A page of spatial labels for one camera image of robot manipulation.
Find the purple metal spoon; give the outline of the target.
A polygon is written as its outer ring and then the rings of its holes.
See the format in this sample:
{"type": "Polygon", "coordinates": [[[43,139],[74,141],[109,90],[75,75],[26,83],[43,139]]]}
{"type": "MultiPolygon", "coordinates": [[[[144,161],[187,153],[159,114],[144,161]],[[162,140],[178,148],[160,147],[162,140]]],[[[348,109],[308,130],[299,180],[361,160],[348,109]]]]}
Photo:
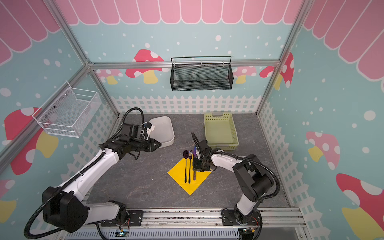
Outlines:
{"type": "Polygon", "coordinates": [[[183,157],[185,159],[185,179],[184,179],[184,182],[187,183],[187,164],[188,164],[188,159],[189,159],[189,151],[188,150],[183,151],[183,157]]]}

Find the yellow paper napkin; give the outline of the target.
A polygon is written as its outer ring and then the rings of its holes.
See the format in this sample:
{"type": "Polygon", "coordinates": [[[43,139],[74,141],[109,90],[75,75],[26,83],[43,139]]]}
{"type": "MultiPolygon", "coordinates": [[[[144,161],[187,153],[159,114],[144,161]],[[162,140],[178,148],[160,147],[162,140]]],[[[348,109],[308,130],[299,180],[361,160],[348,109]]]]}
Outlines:
{"type": "Polygon", "coordinates": [[[198,187],[205,181],[211,172],[196,172],[197,179],[193,180],[193,170],[191,167],[191,183],[188,183],[189,178],[189,160],[187,164],[187,183],[185,179],[185,159],[182,158],[173,168],[168,171],[169,176],[189,195],[192,195],[198,187]]]}

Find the purple metal fork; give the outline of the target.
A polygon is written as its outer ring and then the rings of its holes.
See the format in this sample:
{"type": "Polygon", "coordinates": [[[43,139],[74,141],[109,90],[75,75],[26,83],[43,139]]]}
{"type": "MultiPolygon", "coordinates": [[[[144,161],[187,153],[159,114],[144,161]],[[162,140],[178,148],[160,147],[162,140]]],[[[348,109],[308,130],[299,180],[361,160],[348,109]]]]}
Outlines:
{"type": "Polygon", "coordinates": [[[193,159],[193,153],[192,151],[189,151],[189,178],[188,178],[188,183],[191,183],[191,167],[192,167],[192,159],[193,159]]]}

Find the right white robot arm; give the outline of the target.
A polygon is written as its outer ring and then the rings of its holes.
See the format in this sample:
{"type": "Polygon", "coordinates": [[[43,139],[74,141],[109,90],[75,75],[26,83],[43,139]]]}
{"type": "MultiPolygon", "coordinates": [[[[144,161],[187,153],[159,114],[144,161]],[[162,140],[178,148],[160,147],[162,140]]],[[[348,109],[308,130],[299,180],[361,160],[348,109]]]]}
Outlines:
{"type": "Polygon", "coordinates": [[[233,210],[223,209],[223,225],[261,225],[262,218],[257,207],[266,199],[275,197],[281,189],[277,175],[263,165],[256,155],[245,157],[212,149],[208,141],[194,140],[197,159],[193,169],[197,172],[213,172],[217,168],[235,174],[242,196],[233,210]]]}

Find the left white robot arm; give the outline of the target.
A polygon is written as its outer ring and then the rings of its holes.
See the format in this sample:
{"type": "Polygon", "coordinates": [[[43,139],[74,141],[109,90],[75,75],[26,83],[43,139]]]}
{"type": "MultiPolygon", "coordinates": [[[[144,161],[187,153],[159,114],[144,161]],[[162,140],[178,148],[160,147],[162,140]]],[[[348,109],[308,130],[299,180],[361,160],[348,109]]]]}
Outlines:
{"type": "Polygon", "coordinates": [[[73,233],[82,226],[112,222],[124,225],[129,220],[127,207],[117,201],[104,204],[84,204],[82,201],[93,185],[125,155],[135,158],[141,152],[153,152],[161,147],[161,143],[150,137],[155,126],[145,122],[140,126],[123,125],[120,133],[100,145],[96,156],[78,171],[72,178],[43,193],[43,219],[57,227],[73,233]]]}

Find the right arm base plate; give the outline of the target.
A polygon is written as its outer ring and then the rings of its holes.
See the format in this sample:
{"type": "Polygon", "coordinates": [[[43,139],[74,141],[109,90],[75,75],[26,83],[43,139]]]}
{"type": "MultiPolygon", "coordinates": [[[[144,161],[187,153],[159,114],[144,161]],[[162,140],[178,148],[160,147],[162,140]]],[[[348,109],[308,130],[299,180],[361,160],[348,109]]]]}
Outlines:
{"type": "Polygon", "coordinates": [[[223,226],[262,226],[262,216],[259,210],[253,210],[248,215],[243,215],[237,209],[224,208],[221,211],[223,226]]]}

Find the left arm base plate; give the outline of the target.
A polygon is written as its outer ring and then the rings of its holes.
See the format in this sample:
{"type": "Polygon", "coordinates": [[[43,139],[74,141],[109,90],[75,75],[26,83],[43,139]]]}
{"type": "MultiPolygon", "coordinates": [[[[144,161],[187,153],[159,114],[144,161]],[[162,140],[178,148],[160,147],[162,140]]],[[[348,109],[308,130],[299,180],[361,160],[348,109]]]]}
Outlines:
{"type": "Polygon", "coordinates": [[[113,220],[104,220],[102,227],[140,227],[143,220],[143,211],[128,210],[118,213],[113,220]]]}

